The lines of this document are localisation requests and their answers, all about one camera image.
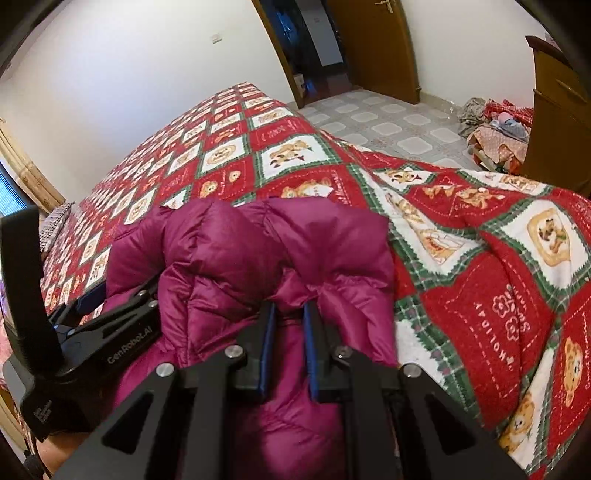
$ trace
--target wooden cabinet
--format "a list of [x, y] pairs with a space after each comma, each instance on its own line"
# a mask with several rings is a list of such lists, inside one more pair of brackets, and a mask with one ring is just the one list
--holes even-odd
[[564, 54], [527, 37], [535, 58], [534, 123], [522, 174], [591, 196], [591, 100]]

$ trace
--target cabinet handle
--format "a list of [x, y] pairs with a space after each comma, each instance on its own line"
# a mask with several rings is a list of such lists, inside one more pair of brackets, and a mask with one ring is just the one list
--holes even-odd
[[556, 79], [556, 83], [558, 83], [564, 90], [566, 90], [567, 93], [574, 96], [579, 102], [584, 103], [585, 105], [587, 104], [587, 100], [583, 97], [583, 95], [581, 95], [575, 89], [573, 89], [572, 87], [569, 87], [568, 85], [566, 85], [566, 83], [564, 83], [558, 79]]

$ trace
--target blue gripper pad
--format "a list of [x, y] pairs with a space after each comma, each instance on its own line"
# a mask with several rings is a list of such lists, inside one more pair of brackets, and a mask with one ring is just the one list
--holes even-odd
[[314, 342], [314, 333], [310, 319], [310, 307], [308, 303], [304, 304], [304, 338], [306, 341], [306, 364], [308, 367], [308, 379], [310, 383], [310, 396], [312, 400], [318, 401], [318, 359], [316, 355], [316, 344]]
[[275, 304], [271, 305], [269, 318], [267, 319], [267, 328], [265, 330], [265, 340], [262, 346], [261, 355], [261, 372], [259, 378], [259, 395], [262, 398], [267, 397], [269, 381], [271, 379], [271, 360], [273, 354], [273, 340], [275, 339], [275, 327], [277, 325], [277, 318], [275, 317]]

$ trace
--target bed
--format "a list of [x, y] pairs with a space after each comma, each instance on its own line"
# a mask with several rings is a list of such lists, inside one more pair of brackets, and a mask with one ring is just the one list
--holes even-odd
[[400, 363], [421, 364], [532, 479], [556, 465], [591, 401], [591, 203], [348, 144], [250, 83], [149, 137], [80, 203], [44, 264], [47, 310], [100, 281], [119, 226], [152, 206], [271, 196], [389, 217]]

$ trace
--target puffer jacket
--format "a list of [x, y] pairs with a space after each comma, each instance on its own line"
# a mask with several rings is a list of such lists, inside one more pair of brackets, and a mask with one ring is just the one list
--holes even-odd
[[240, 479], [342, 479], [337, 406], [310, 399], [301, 308], [374, 361], [394, 365], [394, 265], [388, 220], [326, 199], [268, 199], [233, 207], [194, 200], [123, 226], [112, 245], [105, 311], [163, 271], [162, 336], [121, 378], [120, 403], [158, 364], [180, 368], [231, 345], [265, 299], [278, 307], [269, 401], [233, 411], [232, 470]]

